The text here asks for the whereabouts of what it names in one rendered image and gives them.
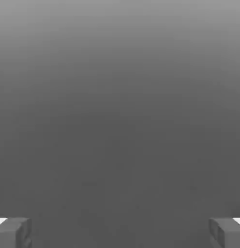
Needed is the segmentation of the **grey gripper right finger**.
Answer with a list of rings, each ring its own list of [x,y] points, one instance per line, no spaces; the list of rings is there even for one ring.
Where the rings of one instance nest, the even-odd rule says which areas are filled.
[[[212,248],[240,248],[240,217],[209,219]]]

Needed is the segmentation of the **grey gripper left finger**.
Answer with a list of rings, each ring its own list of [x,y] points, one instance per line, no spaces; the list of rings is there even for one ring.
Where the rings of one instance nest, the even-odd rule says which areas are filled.
[[[32,248],[31,231],[31,218],[0,218],[0,248]]]

